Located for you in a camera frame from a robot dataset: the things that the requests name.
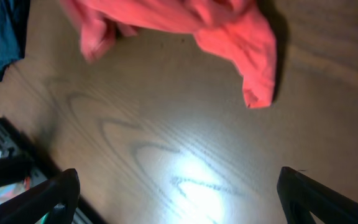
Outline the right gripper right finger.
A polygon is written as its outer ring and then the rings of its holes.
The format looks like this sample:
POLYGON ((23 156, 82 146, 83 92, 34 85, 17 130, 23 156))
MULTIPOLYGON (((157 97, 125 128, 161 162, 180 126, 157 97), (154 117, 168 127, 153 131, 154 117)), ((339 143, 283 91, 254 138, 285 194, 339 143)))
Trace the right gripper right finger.
POLYGON ((292 169, 282 167, 277 192, 288 223, 358 224, 358 203, 292 169))

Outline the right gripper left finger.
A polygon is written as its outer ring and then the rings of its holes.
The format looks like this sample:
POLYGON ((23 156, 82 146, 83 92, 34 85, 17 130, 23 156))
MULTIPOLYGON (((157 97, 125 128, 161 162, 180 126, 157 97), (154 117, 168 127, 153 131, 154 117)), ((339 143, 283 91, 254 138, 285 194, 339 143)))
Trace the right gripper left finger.
POLYGON ((75 169, 67 169, 0 204, 0 223, 71 223, 80 197, 75 169))

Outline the red printed t-shirt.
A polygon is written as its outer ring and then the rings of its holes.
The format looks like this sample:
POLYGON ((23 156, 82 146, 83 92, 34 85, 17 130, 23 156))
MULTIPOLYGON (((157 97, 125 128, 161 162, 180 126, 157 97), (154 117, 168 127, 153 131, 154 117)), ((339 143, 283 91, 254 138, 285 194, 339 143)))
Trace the red printed t-shirt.
POLYGON ((242 76, 249 108, 272 104, 277 48, 269 22, 253 0, 62 0, 92 62, 139 28, 191 34, 201 50, 231 61, 242 76))

